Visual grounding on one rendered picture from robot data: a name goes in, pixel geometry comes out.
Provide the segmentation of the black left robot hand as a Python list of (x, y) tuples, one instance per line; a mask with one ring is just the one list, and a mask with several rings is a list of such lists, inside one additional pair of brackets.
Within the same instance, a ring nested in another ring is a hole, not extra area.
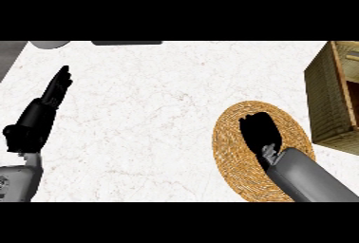
[(42, 96), (30, 102), (17, 124), (5, 127), (3, 135), (9, 152), (39, 153), (42, 151), (49, 138), (57, 112), (73, 83), (70, 77), (70, 67), (64, 65)]

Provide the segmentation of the dark grey flat object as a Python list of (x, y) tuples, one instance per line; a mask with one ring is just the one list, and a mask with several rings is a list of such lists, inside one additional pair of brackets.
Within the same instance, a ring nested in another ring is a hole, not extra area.
[(163, 41), (92, 41), (96, 46), (147, 46), (162, 45)]

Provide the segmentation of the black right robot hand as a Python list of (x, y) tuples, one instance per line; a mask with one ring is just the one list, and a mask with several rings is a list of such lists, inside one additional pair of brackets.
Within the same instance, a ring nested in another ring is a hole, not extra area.
[(247, 146), (258, 157), (262, 168), (268, 170), (283, 146), (277, 124), (266, 112), (247, 115), (238, 121)]

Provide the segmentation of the round woven wicker placemat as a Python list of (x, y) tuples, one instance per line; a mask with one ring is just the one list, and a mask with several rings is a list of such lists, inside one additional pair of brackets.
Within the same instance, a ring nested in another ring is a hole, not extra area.
[(240, 119), (259, 112), (266, 112), (277, 124), (283, 136), (281, 151), (293, 147), (317, 159), (311, 139), (292, 115), (271, 103), (246, 101), (224, 111), (215, 124), (212, 149), (216, 166), (227, 183), (247, 201), (293, 202), (265, 174), (241, 135)]

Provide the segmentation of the grey rounded object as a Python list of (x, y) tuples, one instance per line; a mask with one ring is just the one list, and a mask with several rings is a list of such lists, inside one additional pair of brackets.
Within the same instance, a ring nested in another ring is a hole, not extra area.
[(67, 45), (70, 41), (31, 41), (31, 44), (40, 49), (54, 49)]

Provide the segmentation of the wooden basket box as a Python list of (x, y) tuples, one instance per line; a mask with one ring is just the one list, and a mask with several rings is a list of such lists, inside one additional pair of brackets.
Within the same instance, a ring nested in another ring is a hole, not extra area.
[(359, 41), (328, 41), (305, 69), (315, 144), (359, 156)]

